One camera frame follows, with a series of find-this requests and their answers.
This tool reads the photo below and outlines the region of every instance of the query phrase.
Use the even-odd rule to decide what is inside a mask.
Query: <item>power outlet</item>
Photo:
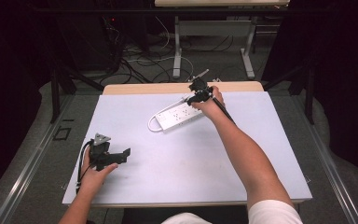
[[[181,105],[177,105],[176,107],[157,114],[156,120],[162,130],[167,130],[174,126],[190,122],[202,115],[202,111],[193,108],[187,103],[182,103]]]

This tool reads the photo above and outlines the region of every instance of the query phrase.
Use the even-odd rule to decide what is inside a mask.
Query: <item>desk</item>
[[[289,0],[156,0],[157,7],[266,7],[284,6]],[[246,75],[255,79],[249,51],[255,35],[257,17],[250,21],[179,21],[175,17],[175,58],[173,74],[175,78],[180,76],[182,49],[180,48],[181,35],[233,35],[247,36],[245,48],[241,49],[241,57],[245,66]]]
[[[269,94],[258,82],[214,83],[231,117],[265,150],[291,199],[311,198]],[[205,117],[168,133],[152,133],[156,112],[189,93],[188,83],[111,85],[96,106],[84,143],[101,133],[109,151],[131,147],[127,163],[109,175],[93,206],[161,207],[246,204],[246,191],[212,123]],[[77,167],[62,203],[75,198]]]

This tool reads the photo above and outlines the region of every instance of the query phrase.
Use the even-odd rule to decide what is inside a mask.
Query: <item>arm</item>
[[[113,163],[100,172],[89,168],[89,150],[89,148],[86,150],[84,156],[82,166],[82,174],[84,174],[84,176],[81,180],[80,190],[68,210],[66,210],[60,223],[86,223],[92,199],[100,190],[107,175],[118,167],[116,163]]]
[[[213,95],[224,104],[222,94],[217,87],[213,87]],[[216,127],[228,157],[246,188],[248,209],[255,203],[268,199],[293,206],[269,158],[260,146],[229,120],[212,99],[192,105],[202,110]]]

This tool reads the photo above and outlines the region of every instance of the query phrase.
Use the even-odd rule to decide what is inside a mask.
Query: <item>white board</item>
[[[268,93],[223,94],[228,113],[266,152],[290,198],[295,202],[310,199],[310,189]],[[110,153],[130,147],[131,155],[105,179],[94,206],[246,203],[245,188],[209,119],[201,117],[166,133],[148,130],[149,119],[181,96],[100,96],[83,144],[100,133],[112,138]],[[75,198],[76,179],[77,167],[62,203],[70,204]]]

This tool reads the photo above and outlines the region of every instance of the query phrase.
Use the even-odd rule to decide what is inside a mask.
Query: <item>white sleeve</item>
[[[204,219],[192,214],[192,213],[181,213],[173,217],[169,217],[161,224],[212,224]]]
[[[249,224],[274,223],[298,224],[302,223],[298,212],[289,204],[265,200],[255,203],[248,213]]]

